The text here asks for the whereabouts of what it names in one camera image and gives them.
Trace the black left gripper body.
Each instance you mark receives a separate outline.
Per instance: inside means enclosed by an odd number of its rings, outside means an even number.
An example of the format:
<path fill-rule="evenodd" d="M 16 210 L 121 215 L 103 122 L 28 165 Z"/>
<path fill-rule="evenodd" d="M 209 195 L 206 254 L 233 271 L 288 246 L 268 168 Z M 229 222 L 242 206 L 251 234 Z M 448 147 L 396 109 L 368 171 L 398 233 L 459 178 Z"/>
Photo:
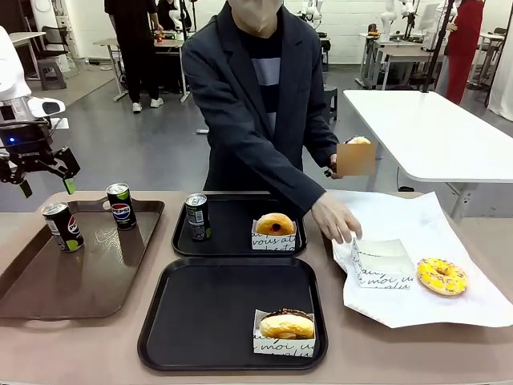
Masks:
<path fill-rule="evenodd" d="M 52 161 L 49 119 L 1 122 L 1 158 L 28 172 L 49 172 Z"/>

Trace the person right hand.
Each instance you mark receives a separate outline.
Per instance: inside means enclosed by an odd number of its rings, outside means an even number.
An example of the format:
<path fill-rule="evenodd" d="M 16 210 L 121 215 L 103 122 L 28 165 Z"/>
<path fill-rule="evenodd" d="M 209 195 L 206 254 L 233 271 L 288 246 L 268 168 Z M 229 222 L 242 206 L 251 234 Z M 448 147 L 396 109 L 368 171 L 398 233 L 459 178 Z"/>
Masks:
<path fill-rule="evenodd" d="M 362 226 L 344 203 L 331 192 L 324 192 L 311 208 L 313 219 L 327 239 L 338 244 L 351 243 L 353 235 L 362 238 Z"/>

